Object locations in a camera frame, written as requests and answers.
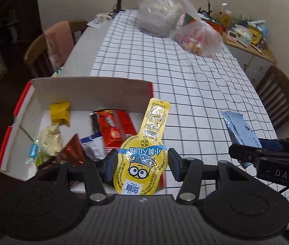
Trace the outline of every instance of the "plastic bag handle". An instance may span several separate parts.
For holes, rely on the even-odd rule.
[[[200,15],[198,14],[197,10],[195,9],[195,7],[193,6],[192,3],[190,3],[189,0],[183,0],[187,9],[188,9],[188,14],[190,16],[192,16],[195,20],[197,21],[201,21],[201,17]]]

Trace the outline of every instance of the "white checkered tablecloth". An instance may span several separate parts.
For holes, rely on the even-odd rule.
[[[113,76],[154,83],[156,98],[170,102],[163,143],[182,157],[216,165],[227,160],[231,145],[220,111],[242,113],[259,138],[276,134],[256,91],[224,44],[222,51],[200,57],[183,50],[171,38],[156,38],[137,28],[137,10],[119,13],[112,21],[93,65],[91,76]],[[251,165],[246,172],[252,176]],[[182,183],[166,170],[167,190],[177,195]],[[284,187],[261,180],[274,190]],[[215,181],[203,181],[200,198],[215,190]],[[289,201],[289,190],[283,195]]]

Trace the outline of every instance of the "chair backrest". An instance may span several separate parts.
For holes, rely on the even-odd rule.
[[[274,129],[289,121],[289,78],[271,66],[256,88]]]
[[[87,21],[73,20],[69,21],[69,24],[75,45],[74,33],[81,31],[81,34],[83,34],[87,28]],[[47,41],[44,33],[31,43],[24,55],[24,63],[29,67],[34,77],[48,77],[55,72],[55,68],[51,65],[48,58]]]

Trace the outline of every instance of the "minion eye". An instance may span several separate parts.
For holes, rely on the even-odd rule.
[[[141,169],[141,170],[139,170],[138,176],[139,176],[139,178],[143,179],[143,178],[148,176],[148,172],[145,169]]]
[[[133,176],[135,176],[135,175],[137,175],[138,174],[138,168],[137,167],[132,167],[132,168],[130,168],[130,174],[131,175],[133,175]]]

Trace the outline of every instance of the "yellow snack package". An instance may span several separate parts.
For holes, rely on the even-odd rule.
[[[52,123],[70,125],[70,102],[50,104],[50,118]]]
[[[140,131],[129,137],[118,151],[114,187],[119,194],[151,195],[168,164],[166,146],[161,142],[170,104],[152,98]]]

